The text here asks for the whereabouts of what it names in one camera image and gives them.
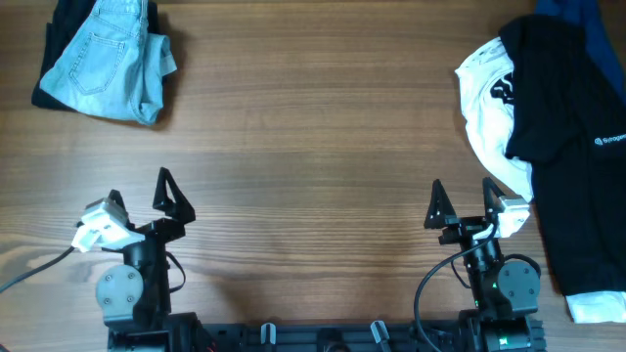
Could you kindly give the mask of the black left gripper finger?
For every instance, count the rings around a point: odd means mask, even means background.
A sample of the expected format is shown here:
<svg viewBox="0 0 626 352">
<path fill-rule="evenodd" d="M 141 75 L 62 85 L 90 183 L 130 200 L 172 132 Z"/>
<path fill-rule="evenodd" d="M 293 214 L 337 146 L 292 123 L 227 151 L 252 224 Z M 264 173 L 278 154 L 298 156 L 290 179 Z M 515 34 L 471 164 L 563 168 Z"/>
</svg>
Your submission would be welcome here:
<svg viewBox="0 0 626 352">
<path fill-rule="evenodd" d="M 115 213 L 115 217 L 121 221 L 124 226 L 129 224 L 129 216 L 126 211 L 125 204 L 122 198 L 120 191 L 111 190 L 108 195 L 108 199 L 112 204 L 113 212 Z"/>
<path fill-rule="evenodd" d="M 157 175 L 153 209 L 172 220 L 188 224 L 196 220 L 196 211 L 177 186 L 171 172 L 161 167 Z"/>
</svg>

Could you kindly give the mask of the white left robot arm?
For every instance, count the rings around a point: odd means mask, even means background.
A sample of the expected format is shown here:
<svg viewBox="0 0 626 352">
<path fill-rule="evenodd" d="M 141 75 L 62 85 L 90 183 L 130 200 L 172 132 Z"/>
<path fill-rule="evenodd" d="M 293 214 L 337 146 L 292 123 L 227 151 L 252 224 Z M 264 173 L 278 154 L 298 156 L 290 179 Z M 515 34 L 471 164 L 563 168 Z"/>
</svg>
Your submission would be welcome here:
<svg viewBox="0 0 626 352">
<path fill-rule="evenodd" d="M 164 213 L 136 231 L 144 238 L 118 252 L 123 263 L 103 274 L 96 299 L 109 329 L 109 351 L 193 351 L 197 316 L 171 313 L 169 264 L 180 264 L 166 245 L 186 235 L 185 225 L 196 213 L 170 171 L 159 170 L 153 209 Z"/>
</svg>

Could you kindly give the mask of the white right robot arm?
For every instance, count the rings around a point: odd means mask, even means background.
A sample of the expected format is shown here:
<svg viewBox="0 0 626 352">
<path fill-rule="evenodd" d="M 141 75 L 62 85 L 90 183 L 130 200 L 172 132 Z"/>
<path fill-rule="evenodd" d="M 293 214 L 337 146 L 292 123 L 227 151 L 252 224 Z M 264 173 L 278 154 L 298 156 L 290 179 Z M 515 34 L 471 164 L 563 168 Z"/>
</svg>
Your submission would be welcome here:
<svg viewBox="0 0 626 352">
<path fill-rule="evenodd" d="M 422 279 L 414 298 L 415 331 L 434 351 L 542 351 L 543 326 L 530 316 L 538 311 L 542 275 L 539 264 L 522 254 L 505 255 L 499 241 L 517 232 L 529 217 L 529 204 L 510 197 L 486 177 L 482 180 L 484 213 L 459 216 L 440 180 L 432 183 L 424 227 L 439 230 L 441 245 L 460 251 L 435 265 Z M 424 325 L 420 297 L 425 284 L 445 266 L 463 261 L 468 278 L 462 285 L 474 307 L 455 321 Z"/>
</svg>

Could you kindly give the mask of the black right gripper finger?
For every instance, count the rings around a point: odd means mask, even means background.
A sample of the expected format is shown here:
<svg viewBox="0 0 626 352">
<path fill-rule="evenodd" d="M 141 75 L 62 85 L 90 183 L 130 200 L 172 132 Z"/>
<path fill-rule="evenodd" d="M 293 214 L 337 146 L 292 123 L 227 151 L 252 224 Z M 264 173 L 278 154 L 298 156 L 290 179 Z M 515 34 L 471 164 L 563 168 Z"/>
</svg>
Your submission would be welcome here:
<svg viewBox="0 0 626 352">
<path fill-rule="evenodd" d="M 459 218 L 439 179 L 432 183 L 431 198 L 425 216 L 426 229 L 443 229 L 458 224 Z"/>
<path fill-rule="evenodd" d="M 499 213 L 503 212 L 504 206 L 501 204 L 500 197 L 504 192 L 490 178 L 482 179 L 483 202 L 486 220 L 496 220 Z"/>
</svg>

